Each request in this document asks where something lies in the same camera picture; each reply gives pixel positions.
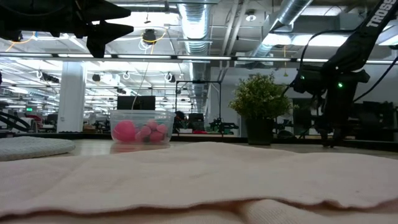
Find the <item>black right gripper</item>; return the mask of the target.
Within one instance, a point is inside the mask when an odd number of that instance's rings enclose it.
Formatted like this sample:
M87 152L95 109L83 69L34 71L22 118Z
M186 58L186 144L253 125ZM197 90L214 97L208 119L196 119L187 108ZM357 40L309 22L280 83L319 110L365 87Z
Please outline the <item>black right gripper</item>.
M333 131L330 147L334 148L347 129L348 117L353 107L353 98L358 82L333 80L327 84L325 104L320 117L322 146L328 147L328 131Z

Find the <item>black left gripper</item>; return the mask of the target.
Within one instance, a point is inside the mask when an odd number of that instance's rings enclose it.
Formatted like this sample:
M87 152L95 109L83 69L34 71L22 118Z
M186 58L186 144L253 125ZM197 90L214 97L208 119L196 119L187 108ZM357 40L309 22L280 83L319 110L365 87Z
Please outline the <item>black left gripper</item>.
M30 12L37 31L54 37L60 33L72 33L78 39L87 36L86 46L94 58L103 58L106 44L134 31L133 26L105 21L131 15L130 10L107 0L30 0ZM100 23L89 29L92 21Z

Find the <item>red bell pepper toy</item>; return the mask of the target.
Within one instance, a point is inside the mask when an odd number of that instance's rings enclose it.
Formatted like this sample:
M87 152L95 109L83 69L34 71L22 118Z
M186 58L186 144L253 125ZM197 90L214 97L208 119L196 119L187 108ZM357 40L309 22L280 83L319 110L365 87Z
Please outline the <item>red bell pepper toy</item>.
M115 125L111 134L117 141L132 142L135 140L136 128L132 121L124 120Z

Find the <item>clear plastic tupperware container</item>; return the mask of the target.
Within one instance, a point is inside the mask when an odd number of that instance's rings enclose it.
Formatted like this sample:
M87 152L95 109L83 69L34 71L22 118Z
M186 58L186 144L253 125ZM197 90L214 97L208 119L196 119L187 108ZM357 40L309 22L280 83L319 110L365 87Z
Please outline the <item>clear plastic tupperware container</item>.
M136 128L135 140L132 142L121 142L111 137L114 141L126 144L167 144L171 137L174 125L175 114L169 111L156 110L113 110L110 113L110 131L114 129L115 125L124 120L130 120L134 123ZM150 142L149 136L142 138L139 134L140 129L146 126L148 120L155 120L158 125L165 124L169 130L164 135L164 140L161 142Z

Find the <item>white building pillar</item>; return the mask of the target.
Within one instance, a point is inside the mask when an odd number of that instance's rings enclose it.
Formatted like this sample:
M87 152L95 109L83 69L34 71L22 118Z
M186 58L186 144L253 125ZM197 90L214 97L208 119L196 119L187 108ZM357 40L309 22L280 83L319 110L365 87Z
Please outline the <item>white building pillar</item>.
M60 82L57 132L82 132L87 72L83 62L64 61Z

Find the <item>green potted plant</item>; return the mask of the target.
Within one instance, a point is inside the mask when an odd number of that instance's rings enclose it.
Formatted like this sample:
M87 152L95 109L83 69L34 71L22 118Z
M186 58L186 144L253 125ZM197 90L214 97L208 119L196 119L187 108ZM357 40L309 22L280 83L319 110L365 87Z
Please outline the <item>green potted plant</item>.
M271 145L275 119L287 115L294 108L285 96L284 86L275 83L275 77L257 73L240 79L229 107L246 123L250 145Z

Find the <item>black background monitor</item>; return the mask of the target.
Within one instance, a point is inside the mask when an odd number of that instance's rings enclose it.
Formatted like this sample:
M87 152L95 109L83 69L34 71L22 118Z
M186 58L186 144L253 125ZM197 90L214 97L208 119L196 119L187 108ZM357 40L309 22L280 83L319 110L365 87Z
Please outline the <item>black background monitor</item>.
M118 96L118 110L155 110L155 96Z

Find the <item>pink folded cloth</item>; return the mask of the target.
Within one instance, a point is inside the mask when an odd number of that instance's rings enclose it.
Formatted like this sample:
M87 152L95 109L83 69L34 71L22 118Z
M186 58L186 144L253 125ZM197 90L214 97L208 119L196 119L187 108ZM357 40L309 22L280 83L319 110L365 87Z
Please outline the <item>pink folded cloth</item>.
M199 142L0 162L0 224L398 224L398 160Z

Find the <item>grey folded cloth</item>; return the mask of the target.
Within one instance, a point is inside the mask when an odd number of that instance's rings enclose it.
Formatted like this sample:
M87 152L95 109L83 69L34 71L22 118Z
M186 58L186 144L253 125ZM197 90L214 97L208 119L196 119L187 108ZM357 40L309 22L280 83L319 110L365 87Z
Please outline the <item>grey folded cloth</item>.
M0 139L0 161L15 161L65 154L75 149L67 139L22 136Z

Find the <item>large silver ventilation duct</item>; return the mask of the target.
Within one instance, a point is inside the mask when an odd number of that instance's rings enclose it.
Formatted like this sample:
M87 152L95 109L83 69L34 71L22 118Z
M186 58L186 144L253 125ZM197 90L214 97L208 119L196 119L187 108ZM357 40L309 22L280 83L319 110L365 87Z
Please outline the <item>large silver ventilation duct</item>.
M207 4L178 4L181 15L181 28L183 38L187 39L184 43L187 55L204 56L208 55L209 42L209 21L210 6ZM206 73L207 65L204 62L190 62L189 71L191 81L208 80ZM199 113L203 112L206 104L206 93L203 91L204 84L193 84L193 97L196 109Z

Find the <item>black background rig frame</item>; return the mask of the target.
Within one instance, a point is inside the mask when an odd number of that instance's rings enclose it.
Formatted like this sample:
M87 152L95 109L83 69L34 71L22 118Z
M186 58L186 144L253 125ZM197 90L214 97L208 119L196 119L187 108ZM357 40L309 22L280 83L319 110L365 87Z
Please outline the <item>black background rig frame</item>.
M177 97L181 94L181 91L193 91L193 96L189 95L191 101L191 111L190 115L196 116L196 114L201 115L201 125L200 131L205 130L205 118L208 112L208 103L210 97L208 93L214 84L218 84L219 88L215 87L218 92L218 99L221 100L221 82L220 81L206 81L206 80L192 80L192 81L176 81L175 83L175 112L177 112ZM198 123L197 120L181 119L179 125L176 123L177 134L193 134L195 131L195 124Z

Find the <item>slanted silver ventilation duct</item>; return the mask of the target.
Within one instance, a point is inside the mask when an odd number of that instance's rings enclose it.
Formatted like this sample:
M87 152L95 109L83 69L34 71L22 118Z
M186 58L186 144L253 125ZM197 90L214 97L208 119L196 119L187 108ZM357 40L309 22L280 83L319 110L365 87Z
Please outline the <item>slanted silver ventilation duct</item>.
M303 11L313 2L313 0L283 0L277 12L268 15L262 27L262 40L259 45L251 52L251 57L265 57L269 54L273 46L277 45L273 37L278 29L289 28L291 32L294 22Z

